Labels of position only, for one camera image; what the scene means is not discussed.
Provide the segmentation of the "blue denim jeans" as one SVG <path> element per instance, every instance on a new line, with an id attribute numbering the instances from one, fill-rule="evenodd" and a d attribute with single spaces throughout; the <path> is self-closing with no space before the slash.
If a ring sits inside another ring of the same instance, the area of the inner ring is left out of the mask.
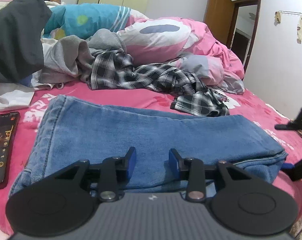
<path id="1" fill-rule="evenodd" d="M 25 168 L 11 194 L 81 159 L 92 164 L 122 157 L 134 147 L 136 165 L 127 192 L 169 192 L 186 188 L 174 179 L 168 154 L 176 149 L 207 165 L 225 160 L 268 183 L 287 153 L 263 129 L 241 115 L 198 117 L 151 109 L 103 106 L 59 95 L 48 105 Z"/>

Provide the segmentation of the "black white plaid shirt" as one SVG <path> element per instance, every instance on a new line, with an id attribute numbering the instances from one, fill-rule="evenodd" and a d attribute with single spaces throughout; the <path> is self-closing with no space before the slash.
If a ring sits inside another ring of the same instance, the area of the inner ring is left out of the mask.
<path id="1" fill-rule="evenodd" d="M 174 97 L 171 109 L 195 116 L 229 115 L 229 109 L 194 73 L 163 63 L 135 67 L 124 50 L 99 53 L 87 80 L 91 90 L 147 89 Z"/>

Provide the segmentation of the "smartphone with red case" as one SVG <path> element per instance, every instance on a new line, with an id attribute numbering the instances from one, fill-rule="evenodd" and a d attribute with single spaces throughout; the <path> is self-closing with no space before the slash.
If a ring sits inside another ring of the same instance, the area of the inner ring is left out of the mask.
<path id="1" fill-rule="evenodd" d="M 8 184 L 9 166 L 19 112 L 0 114 L 0 189 Z"/>

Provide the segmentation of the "grey hoodie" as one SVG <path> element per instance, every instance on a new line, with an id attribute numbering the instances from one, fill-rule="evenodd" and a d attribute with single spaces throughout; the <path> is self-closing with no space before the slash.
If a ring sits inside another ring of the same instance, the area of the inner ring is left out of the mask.
<path id="1" fill-rule="evenodd" d="M 59 40 L 42 39 L 44 67 L 39 74 L 40 83 L 67 83 L 75 78 L 85 82 L 92 72 L 97 55 L 106 50 L 126 50 L 117 33 L 99 29 L 86 40 L 75 35 Z"/>

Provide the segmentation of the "pink white quilt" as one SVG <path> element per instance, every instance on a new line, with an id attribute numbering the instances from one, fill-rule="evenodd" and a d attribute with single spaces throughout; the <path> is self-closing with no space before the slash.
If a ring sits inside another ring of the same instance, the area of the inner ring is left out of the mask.
<path id="1" fill-rule="evenodd" d="M 243 94 L 244 67 L 203 22 L 167 17 L 139 19 L 118 31 L 136 66 L 167 63 L 192 72 L 207 86 Z"/>

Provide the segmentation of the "white folded cloth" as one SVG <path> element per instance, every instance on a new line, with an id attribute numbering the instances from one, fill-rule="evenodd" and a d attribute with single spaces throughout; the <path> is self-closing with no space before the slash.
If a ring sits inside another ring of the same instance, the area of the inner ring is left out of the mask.
<path id="1" fill-rule="evenodd" d="M 0 83 L 0 112 L 29 107 L 35 90 L 16 83 Z"/>

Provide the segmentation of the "blue patterned pillow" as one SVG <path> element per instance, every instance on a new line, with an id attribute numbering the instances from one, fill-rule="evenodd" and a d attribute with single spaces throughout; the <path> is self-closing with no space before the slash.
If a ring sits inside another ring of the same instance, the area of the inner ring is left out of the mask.
<path id="1" fill-rule="evenodd" d="M 99 29 L 115 33 L 123 30 L 131 9 L 110 4 L 82 3 L 51 7 L 51 11 L 43 37 L 59 40 L 75 35 L 86 40 Z"/>

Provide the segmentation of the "brown wooden door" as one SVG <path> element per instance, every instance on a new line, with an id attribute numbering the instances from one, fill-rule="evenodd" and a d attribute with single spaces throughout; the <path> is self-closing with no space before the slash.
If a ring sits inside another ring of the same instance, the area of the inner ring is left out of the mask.
<path id="1" fill-rule="evenodd" d="M 233 11 L 232 0 L 208 0 L 204 23 L 212 35 L 223 44 L 227 43 Z"/>

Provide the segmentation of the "black jacket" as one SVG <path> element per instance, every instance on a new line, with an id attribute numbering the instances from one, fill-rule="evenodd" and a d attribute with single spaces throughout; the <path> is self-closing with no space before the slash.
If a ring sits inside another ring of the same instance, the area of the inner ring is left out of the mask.
<path id="1" fill-rule="evenodd" d="M 44 67 L 41 33 L 51 14 L 44 0 L 12 0 L 0 10 L 0 83 Z"/>

